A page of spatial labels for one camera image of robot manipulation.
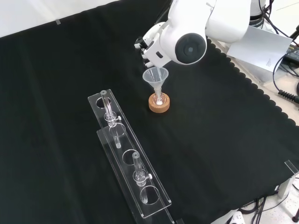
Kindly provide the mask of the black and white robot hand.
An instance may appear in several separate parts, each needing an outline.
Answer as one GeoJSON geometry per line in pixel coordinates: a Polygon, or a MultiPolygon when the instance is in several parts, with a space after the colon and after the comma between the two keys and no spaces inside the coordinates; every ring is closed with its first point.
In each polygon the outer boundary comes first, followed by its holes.
{"type": "Polygon", "coordinates": [[[157,23],[150,28],[144,36],[136,39],[134,47],[141,51],[141,56],[146,68],[162,68],[171,61],[160,44],[162,32],[168,25],[168,22],[157,23]]]}

